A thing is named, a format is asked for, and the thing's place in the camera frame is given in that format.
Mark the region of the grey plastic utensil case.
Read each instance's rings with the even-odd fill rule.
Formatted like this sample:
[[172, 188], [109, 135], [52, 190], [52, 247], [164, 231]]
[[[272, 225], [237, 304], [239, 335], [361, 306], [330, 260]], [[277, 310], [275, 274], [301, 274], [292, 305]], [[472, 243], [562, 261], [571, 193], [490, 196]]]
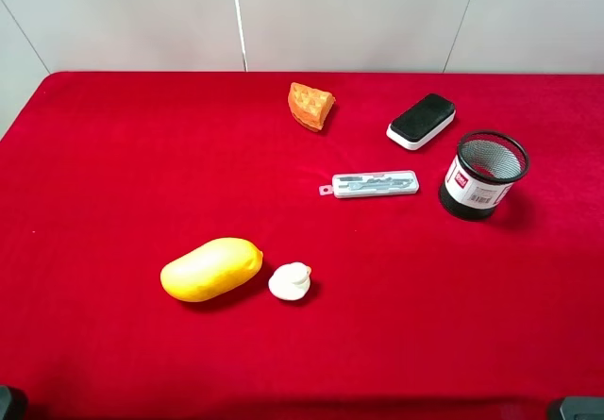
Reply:
[[320, 186], [320, 195], [339, 199], [415, 194], [419, 181], [414, 171], [389, 171], [334, 175], [331, 183]]

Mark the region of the small white duck toy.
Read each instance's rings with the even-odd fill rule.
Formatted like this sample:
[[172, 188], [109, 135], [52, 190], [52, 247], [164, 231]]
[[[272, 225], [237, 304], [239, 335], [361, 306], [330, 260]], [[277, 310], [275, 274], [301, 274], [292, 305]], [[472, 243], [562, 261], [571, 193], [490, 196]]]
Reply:
[[283, 301], [302, 299], [310, 289], [311, 268], [302, 262], [279, 266], [268, 280], [270, 293]]

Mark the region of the orange waffle piece toy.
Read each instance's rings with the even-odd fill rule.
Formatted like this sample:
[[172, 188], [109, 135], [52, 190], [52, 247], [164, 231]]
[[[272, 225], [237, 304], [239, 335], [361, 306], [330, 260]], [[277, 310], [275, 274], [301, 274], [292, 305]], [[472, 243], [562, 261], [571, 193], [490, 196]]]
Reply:
[[323, 129], [336, 99], [331, 92], [293, 82], [287, 101], [290, 112], [300, 125], [313, 132], [319, 132]]

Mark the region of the yellow mango toy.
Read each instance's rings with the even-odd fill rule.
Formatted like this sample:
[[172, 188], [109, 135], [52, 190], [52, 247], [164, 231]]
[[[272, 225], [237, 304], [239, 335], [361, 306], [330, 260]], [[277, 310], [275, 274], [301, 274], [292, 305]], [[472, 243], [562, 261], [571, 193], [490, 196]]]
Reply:
[[205, 302], [245, 284], [262, 267], [263, 253], [241, 238], [219, 238], [166, 264], [160, 283], [171, 297]]

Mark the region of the black white board eraser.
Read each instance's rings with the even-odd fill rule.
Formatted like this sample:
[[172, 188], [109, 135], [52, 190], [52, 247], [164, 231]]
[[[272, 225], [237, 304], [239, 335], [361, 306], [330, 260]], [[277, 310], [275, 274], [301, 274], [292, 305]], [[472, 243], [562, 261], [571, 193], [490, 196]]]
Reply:
[[456, 107], [451, 101], [429, 93], [390, 122], [386, 136], [403, 148], [415, 151], [451, 124], [455, 115]]

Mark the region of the red table cloth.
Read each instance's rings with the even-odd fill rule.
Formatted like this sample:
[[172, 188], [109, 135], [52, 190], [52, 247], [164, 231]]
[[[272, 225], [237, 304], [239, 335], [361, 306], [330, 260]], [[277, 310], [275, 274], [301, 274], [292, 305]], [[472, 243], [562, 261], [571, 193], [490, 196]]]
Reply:
[[[334, 95], [321, 131], [293, 82]], [[407, 150], [387, 127], [429, 93], [456, 115]], [[439, 189], [479, 130], [529, 168], [467, 221]], [[319, 194], [406, 170], [415, 194]], [[263, 253], [254, 277], [164, 291], [226, 237]], [[292, 262], [310, 289], [283, 301]], [[542, 419], [602, 395], [602, 77], [48, 76], [1, 142], [1, 381], [41, 419]]]

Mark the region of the black mesh pen holder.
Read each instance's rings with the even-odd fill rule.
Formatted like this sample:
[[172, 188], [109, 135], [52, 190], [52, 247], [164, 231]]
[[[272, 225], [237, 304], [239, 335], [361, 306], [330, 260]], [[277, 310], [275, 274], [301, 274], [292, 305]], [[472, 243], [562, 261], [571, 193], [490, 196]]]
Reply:
[[469, 132], [440, 186], [440, 203], [462, 220], [485, 220], [528, 169], [528, 152], [517, 140], [491, 130]]

